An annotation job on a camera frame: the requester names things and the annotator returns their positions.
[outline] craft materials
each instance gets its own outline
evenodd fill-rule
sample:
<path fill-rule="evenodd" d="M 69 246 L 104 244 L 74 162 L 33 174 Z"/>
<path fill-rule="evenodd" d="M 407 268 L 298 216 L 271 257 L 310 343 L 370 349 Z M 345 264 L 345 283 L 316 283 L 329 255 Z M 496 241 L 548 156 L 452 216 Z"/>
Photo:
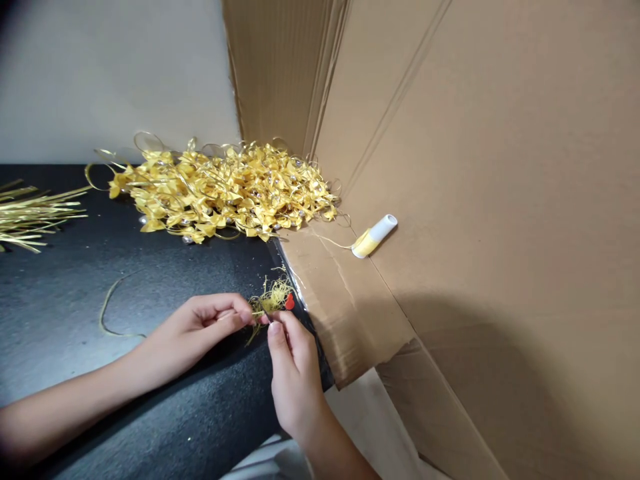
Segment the craft materials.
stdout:
<path fill-rule="evenodd" d="M 293 300 L 293 294 L 290 293 L 289 296 L 287 297 L 287 301 L 285 302 L 285 308 L 287 310 L 293 310 L 294 307 L 295 307 L 295 302 Z"/>
<path fill-rule="evenodd" d="M 0 187 L 0 242 L 40 253 L 35 247 L 46 243 L 36 239 L 45 233 L 55 233 L 54 229 L 67 220 L 86 217 L 84 210 L 73 208 L 80 202 L 69 200 L 84 195 L 90 187 L 59 195 L 46 195 L 46 191 L 36 193 L 36 187 L 9 190 L 20 183 L 22 180 L 16 180 Z M 5 251 L 2 244 L 0 251 Z"/>
<path fill-rule="evenodd" d="M 273 270 L 285 270 L 284 267 L 276 267 Z M 253 309 L 253 316 L 257 319 L 266 315 L 271 322 L 271 314 L 275 311 L 279 311 L 285 308 L 285 304 L 290 295 L 293 296 L 293 286 L 289 280 L 287 274 L 283 274 L 280 278 L 273 280 L 269 284 L 269 280 L 265 277 L 263 284 L 264 292 L 260 296 L 251 297 L 249 304 Z M 260 322 L 256 322 L 253 327 L 251 337 L 247 341 L 247 345 L 250 344 L 255 336 L 260 332 L 264 325 Z"/>
<path fill-rule="evenodd" d="M 111 299 L 111 296 L 113 295 L 113 292 L 116 290 L 116 288 L 118 288 L 118 285 L 120 285 L 122 280 L 132 276 L 134 273 L 138 273 L 138 272 L 136 271 L 136 272 L 130 273 L 130 274 L 125 275 L 124 277 L 116 280 L 113 283 L 113 285 L 111 286 L 111 288 L 109 288 L 109 290 L 107 292 L 107 296 L 105 298 L 105 302 L 102 304 L 102 308 L 100 309 L 100 316 L 98 317 L 98 327 L 100 328 L 102 333 L 104 333 L 106 335 L 110 335 L 112 337 L 140 337 L 140 338 L 144 338 L 144 339 L 147 338 L 147 336 L 145 334 L 143 334 L 143 333 L 118 333 L 118 332 L 115 332 L 113 330 L 109 330 L 107 328 L 107 326 L 105 325 L 105 312 L 107 311 L 107 304 L 109 303 L 109 300 Z"/>
<path fill-rule="evenodd" d="M 386 236 L 398 225 L 398 220 L 393 215 L 385 215 L 378 223 L 372 228 L 365 230 L 356 240 L 353 245 L 340 245 L 331 239 L 323 237 L 322 235 L 316 235 L 318 238 L 322 238 L 345 250 L 351 250 L 351 252 L 358 258 L 363 259 L 370 255 L 380 242 L 386 238 Z"/>
<path fill-rule="evenodd" d="M 106 150 L 96 150 L 114 173 L 109 182 L 110 198 L 130 195 L 143 214 L 142 232 L 167 230 L 182 236 L 186 244 L 202 243 L 207 237 L 237 238 L 240 233 L 266 241 L 281 228 L 299 229 L 313 218 L 331 221 L 337 215 L 339 198 L 330 192 L 318 164 L 290 155 L 280 139 L 273 144 L 205 145 L 196 150 L 196 139 L 184 152 L 169 151 L 157 140 L 160 150 L 140 148 L 146 162 L 134 167 Z M 88 165 L 85 174 L 92 182 Z M 228 237 L 218 229 L 239 231 Z"/>

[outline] gold tinsel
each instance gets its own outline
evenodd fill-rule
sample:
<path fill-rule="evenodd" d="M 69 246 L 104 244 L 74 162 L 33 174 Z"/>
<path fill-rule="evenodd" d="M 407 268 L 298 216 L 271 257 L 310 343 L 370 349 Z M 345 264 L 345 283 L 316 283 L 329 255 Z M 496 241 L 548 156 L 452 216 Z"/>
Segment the gold tinsel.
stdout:
<path fill-rule="evenodd" d="M 80 202 L 69 200 L 84 195 L 90 187 L 60 195 L 46 195 L 47 192 L 31 195 L 38 191 L 36 187 L 9 190 L 21 182 L 16 180 L 0 187 L 0 242 L 40 253 L 35 246 L 46 243 L 36 239 L 42 238 L 44 233 L 55 233 L 52 229 L 69 219 L 86 217 L 81 215 L 84 210 L 72 208 Z"/>
<path fill-rule="evenodd" d="M 206 237 L 228 238 L 216 230 L 232 227 L 266 241 L 280 228 L 298 229 L 314 217 L 330 221 L 337 215 L 338 197 L 317 164 L 290 155 L 286 148 L 254 142 L 242 147 L 209 144 L 206 151 L 197 151 L 194 138 L 182 153 L 140 150 L 146 160 L 142 165 L 112 162 L 120 172 L 109 166 L 115 174 L 109 196 L 134 199 L 145 215 L 143 232 L 167 230 L 202 243 Z M 105 150 L 98 153 L 117 158 Z M 94 186 L 91 167 L 86 174 Z"/>

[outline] cardboard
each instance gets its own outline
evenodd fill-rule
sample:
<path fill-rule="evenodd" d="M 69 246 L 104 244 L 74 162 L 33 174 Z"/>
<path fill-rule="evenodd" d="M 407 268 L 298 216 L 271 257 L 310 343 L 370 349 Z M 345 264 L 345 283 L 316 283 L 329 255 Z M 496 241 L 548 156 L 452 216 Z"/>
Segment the cardboard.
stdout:
<path fill-rule="evenodd" d="M 351 228 L 285 244 L 339 384 L 381 362 L 454 479 L 640 478 L 638 3 L 347 12 L 307 124 Z M 369 259 L 313 236 L 348 245 L 386 213 L 399 228 Z"/>
<path fill-rule="evenodd" d="M 347 5 L 346 0 L 222 0 L 244 139 L 266 143 L 279 137 L 298 154 L 311 152 Z"/>

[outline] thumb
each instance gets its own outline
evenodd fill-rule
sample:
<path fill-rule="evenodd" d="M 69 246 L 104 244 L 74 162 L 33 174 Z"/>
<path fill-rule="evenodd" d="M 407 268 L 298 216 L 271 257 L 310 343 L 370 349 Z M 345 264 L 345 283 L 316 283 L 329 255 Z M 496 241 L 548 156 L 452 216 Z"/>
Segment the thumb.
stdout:
<path fill-rule="evenodd" d="M 205 338 L 208 348 L 212 348 L 230 334 L 237 332 L 245 326 L 242 317 L 237 313 L 225 315 L 216 320 L 210 326 L 202 330 L 202 337 Z"/>
<path fill-rule="evenodd" d="M 287 336 L 285 335 L 285 329 L 282 323 L 278 321 L 271 322 L 269 324 L 267 338 L 269 340 L 269 352 L 271 354 L 273 374 L 275 376 L 277 372 L 291 368 L 293 365 L 293 357 L 287 344 Z"/>

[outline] fingernail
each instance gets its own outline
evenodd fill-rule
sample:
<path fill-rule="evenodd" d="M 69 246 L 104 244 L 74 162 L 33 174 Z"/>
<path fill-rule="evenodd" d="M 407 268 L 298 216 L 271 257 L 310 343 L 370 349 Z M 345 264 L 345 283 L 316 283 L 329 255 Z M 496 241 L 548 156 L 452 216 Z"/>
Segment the fingernail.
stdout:
<path fill-rule="evenodd" d="M 277 335 L 282 331 L 282 324 L 280 322 L 271 322 L 269 324 L 269 335 Z"/>
<path fill-rule="evenodd" d="M 242 318 L 242 323 L 244 323 L 245 325 L 248 325 L 253 320 L 253 315 L 250 314 L 249 312 L 242 312 L 240 314 L 240 318 Z"/>

